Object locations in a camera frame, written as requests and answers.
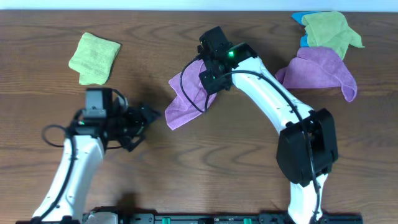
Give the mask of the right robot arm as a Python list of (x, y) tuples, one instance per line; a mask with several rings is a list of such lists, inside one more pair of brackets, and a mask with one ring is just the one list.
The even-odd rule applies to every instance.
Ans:
[(265, 68), (246, 43), (202, 40), (200, 80), (209, 94), (231, 85), (252, 99), (274, 125), (276, 160), (290, 182), (288, 214), (294, 223), (318, 223), (323, 185), (338, 159), (335, 122), (326, 109), (313, 110), (296, 99)]

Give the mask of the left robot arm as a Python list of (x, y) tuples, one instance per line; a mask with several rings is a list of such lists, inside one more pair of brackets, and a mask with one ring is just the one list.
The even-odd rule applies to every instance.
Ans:
[(117, 141), (131, 152), (160, 113), (147, 105), (116, 110), (78, 110), (65, 133), (62, 158), (47, 195), (31, 223), (82, 223), (91, 181), (108, 143)]

